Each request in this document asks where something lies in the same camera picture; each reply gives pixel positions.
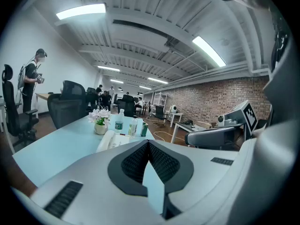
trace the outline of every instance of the ceiling light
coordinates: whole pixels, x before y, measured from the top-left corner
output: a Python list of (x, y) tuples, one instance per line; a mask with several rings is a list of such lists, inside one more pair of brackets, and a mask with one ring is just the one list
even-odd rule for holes
[(159, 82), (159, 83), (164, 83), (164, 84), (168, 84), (168, 82), (165, 82), (165, 81), (161, 81), (161, 80), (158, 80), (158, 79), (154, 79), (154, 78), (151, 78), (151, 77), (149, 77), (148, 79), (149, 79), (149, 80), (152, 80), (152, 81), (156, 81), (156, 82)]
[(93, 13), (106, 13), (106, 8), (104, 3), (100, 4), (91, 4), (81, 7), (74, 7), (68, 9), (66, 11), (57, 13), (56, 15), (60, 20), (65, 19), (67, 17), (73, 17), (83, 14), (93, 14)]
[(117, 71), (117, 72), (119, 72), (119, 71), (120, 71), (119, 69), (112, 68), (112, 67), (103, 67), (103, 66), (98, 66), (98, 68), (101, 68), (101, 69), (106, 69), (106, 70), (112, 70), (112, 71)]
[(198, 47), (205, 51), (218, 65), (219, 67), (226, 66), (223, 59), (217, 54), (217, 52), (203, 40), (202, 37), (198, 36), (193, 40)]
[(145, 89), (151, 90), (151, 88), (146, 88), (146, 87), (143, 87), (143, 86), (140, 86), (140, 88), (145, 88)]
[(118, 80), (113, 80), (111, 79), (112, 82), (115, 82), (115, 83), (124, 83), (124, 82), (121, 82), (121, 81), (118, 81)]

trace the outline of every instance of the light blue desk surface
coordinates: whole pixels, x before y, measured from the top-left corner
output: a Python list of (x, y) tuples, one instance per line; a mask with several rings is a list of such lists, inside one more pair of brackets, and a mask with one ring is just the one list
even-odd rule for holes
[[(114, 130), (116, 115), (111, 115), (109, 130)], [(128, 134), (132, 118), (125, 117), (122, 133)], [(143, 120), (138, 119), (137, 135), (130, 142), (154, 139), (147, 130), (141, 137)], [(25, 175), (37, 186), (41, 186), (52, 176), (58, 174), (75, 161), (94, 153), (103, 135), (94, 133), (94, 123), (84, 117), (64, 126), (49, 135), (38, 139), (13, 155)]]

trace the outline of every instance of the water bottle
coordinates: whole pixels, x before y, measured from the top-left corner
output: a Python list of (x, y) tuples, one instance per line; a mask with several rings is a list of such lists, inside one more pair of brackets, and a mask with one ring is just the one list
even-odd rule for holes
[(116, 124), (114, 126), (116, 133), (122, 133), (124, 120), (124, 109), (120, 109), (120, 113), (117, 116)]
[(136, 117), (137, 117), (136, 115), (133, 116), (133, 119), (131, 120), (130, 125), (129, 125), (128, 135), (130, 136), (130, 138), (135, 138), (136, 128), (137, 128)]

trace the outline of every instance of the white ceiling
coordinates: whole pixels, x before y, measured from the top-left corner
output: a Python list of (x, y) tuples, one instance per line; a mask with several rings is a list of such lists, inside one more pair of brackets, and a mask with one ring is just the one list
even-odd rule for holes
[[(63, 10), (100, 2), (106, 3), (107, 13), (90, 22), (56, 17)], [(174, 83), (211, 69), (222, 73), (192, 43), (196, 36), (208, 42), (228, 67), (239, 64), (237, 68), (250, 72), (262, 66), (256, 18), (233, 1), (36, 0), (33, 6), (92, 66), (119, 68), (120, 73), (105, 70), (103, 74), (125, 82), (153, 88), (160, 84), (149, 82), (148, 77)], [(138, 23), (155, 32), (113, 24), (115, 20)]]

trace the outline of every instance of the man with backpack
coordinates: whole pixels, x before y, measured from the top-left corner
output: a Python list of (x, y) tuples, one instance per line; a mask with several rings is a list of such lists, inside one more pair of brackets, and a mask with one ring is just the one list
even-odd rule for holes
[(25, 67), (24, 88), (22, 91), (23, 113), (31, 110), (31, 100), (35, 83), (42, 83), (42, 81), (37, 78), (37, 64), (44, 62), (45, 57), (47, 57), (47, 54), (40, 48), (37, 50), (34, 59)]

